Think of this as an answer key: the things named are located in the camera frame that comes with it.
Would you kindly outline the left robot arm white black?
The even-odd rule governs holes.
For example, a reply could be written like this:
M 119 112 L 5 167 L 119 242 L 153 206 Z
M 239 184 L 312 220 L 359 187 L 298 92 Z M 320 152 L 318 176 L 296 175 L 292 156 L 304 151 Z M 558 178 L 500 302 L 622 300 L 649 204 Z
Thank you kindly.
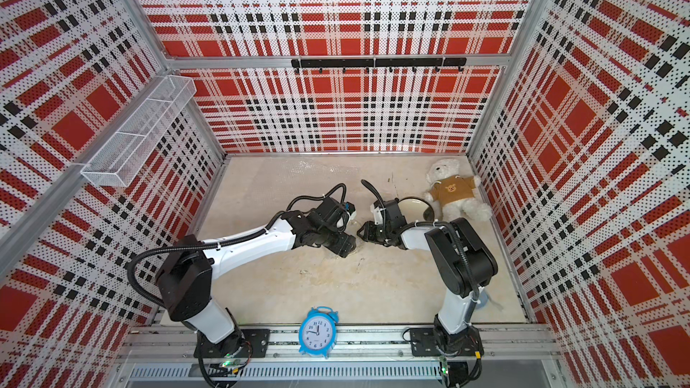
M 200 241 L 187 235 L 176 245 L 144 251 L 127 267 L 129 285 L 143 298 L 167 310 L 170 319 L 197 333 L 197 359 L 220 359 L 251 353 L 253 344 L 234 316 L 212 297 L 212 285 L 229 271 L 274 253 L 300 247 L 324 247 L 345 258 L 356 247 L 347 233 L 356 208 L 332 197 L 313 198 L 307 212 L 289 208 L 266 226 L 239 235 Z M 165 260 L 155 276 L 159 293 L 148 292 L 138 280 L 138 265 L 156 255 Z

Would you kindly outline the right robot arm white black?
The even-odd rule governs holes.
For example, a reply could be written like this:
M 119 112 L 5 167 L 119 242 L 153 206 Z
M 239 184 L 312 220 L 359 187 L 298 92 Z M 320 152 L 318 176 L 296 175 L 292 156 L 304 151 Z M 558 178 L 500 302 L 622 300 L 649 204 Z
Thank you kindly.
M 357 231 L 360 240 L 402 250 L 429 251 L 446 292 L 431 334 L 411 334 L 413 354 L 432 349 L 446 357 L 481 357 L 483 344 L 472 317 L 482 293 L 498 274 L 498 264 L 469 221 L 438 220 L 433 206 L 417 198 L 378 200 L 373 219 Z

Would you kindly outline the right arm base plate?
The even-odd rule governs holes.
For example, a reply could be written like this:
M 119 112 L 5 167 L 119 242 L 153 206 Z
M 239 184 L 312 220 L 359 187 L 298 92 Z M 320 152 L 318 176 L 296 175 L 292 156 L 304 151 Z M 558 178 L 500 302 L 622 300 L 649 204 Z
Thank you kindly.
M 479 357 L 484 355 L 479 330 L 470 326 L 456 334 L 448 334 L 440 327 L 413 328 L 411 353 L 415 357 Z

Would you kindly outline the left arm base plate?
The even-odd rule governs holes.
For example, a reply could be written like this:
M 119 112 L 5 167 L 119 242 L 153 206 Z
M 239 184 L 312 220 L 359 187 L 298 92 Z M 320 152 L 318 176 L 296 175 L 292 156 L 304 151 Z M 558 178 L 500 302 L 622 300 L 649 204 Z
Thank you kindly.
M 197 332 L 197 346 L 194 357 L 198 359 L 247 359 L 266 356 L 271 331 L 266 329 L 236 329 L 226 339 L 210 341 L 202 332 Z

